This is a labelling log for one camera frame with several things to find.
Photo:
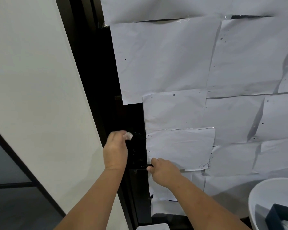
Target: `person's left hand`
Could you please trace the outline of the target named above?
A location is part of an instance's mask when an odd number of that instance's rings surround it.
[[[127,164],[126,131],[113,131],[110,133],[104,146],[104,163],[106,169],[125,170]]]

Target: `person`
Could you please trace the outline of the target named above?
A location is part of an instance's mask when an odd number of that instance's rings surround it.
[[[103,150],[105,169],[54,230],[104,230],[127,164],[126,131],[111,132]],[[249,230],[237,216],[181,175],[169,160],[151,160],[153,180],[168,188],[195,230]]]

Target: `hand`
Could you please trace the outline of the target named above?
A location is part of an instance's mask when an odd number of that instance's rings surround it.
[[[179,169],[169,160],[152,158],[151,164],[154,167],[148,166],[147,171],[151,172],[153,180],[168,189],[182,177]]]
[[[104,163],[106,169],[124,171],[127,164],[126,131],[113,131],[110,133],[104,146]]]

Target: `finger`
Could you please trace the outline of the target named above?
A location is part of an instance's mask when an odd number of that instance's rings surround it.
[[[113,137],[113,140],[116,142],[123,142],[125,141],[125,139],[123,138],[123,135],[125,135],[127,132],[125,130],[121,130],[121,131],[116,131],[115,135]]]
[[[155,173],[155,168],[153,166],[147,166],[146,170],[149,171],[152,175]]]
[[[112,141],[112,140],[113,140],[113,137],[114,137],[114,135],[115,135],[115,131],[112,131],[112,132],[109,134],[109,136],[108,136],[107,142],[110,142],[110,141]]]
[[[156,166],[158,166],[159,161],[158,161],[156,158],[152,158],[152,159],[151,159],[151,164],[152,164],[154,167],[156,167]]]

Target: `person's right hand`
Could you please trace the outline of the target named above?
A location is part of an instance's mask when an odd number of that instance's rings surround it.
[[[152,158],[151,164],[154,167],[148,166],[146,169],[153,175],[153,180],[168,189],[182,177],[179,169],[169,160]]]

